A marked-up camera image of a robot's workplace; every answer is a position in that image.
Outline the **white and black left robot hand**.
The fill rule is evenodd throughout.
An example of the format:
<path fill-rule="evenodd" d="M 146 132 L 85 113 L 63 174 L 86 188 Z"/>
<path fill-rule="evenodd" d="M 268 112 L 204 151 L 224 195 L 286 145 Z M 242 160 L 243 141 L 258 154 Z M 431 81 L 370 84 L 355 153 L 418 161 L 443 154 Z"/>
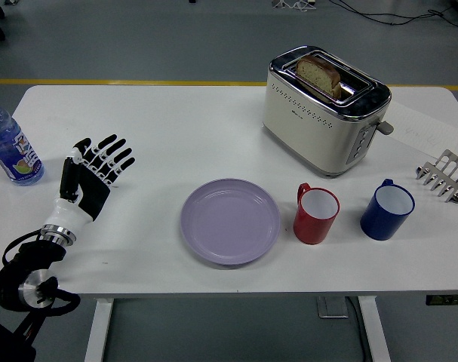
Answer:
<path fill-rule="evenodd" d="M 110 187 L 134 162 L 126 139 L 112 134 L 93 144 L 77 142 L 63 162 L 59 197 L 45 226 L 55 225 L 74 234 L 100 215 Z"/>

